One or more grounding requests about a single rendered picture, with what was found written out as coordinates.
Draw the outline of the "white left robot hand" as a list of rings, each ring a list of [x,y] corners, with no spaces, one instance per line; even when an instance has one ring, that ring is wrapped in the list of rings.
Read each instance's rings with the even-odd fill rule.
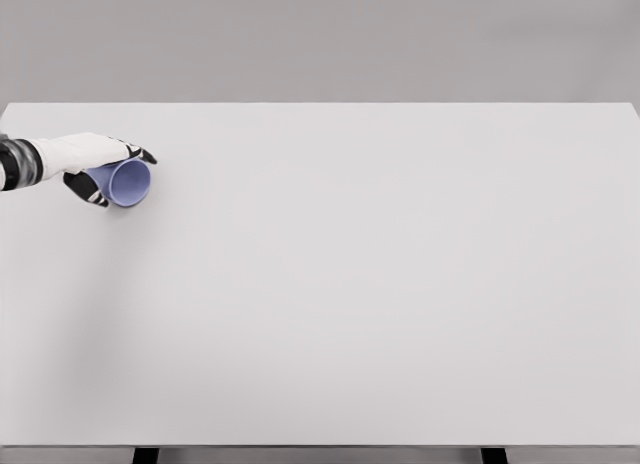
[[[108,199],[96,182],[86,173],[87,169],[138,158],[155,165],[157,159],[146,149],[127,141],[95,133],[79,133],[60,137],[65,164],[63,182],[83,201],[106,208]]]

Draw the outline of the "lavender blue cup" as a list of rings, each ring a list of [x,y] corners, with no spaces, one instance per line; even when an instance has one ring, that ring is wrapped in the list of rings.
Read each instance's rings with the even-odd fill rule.
[[[124,208],[144,200],[151,186],[151,171],[138,158],[90,168],[86,173],[110,203]]]

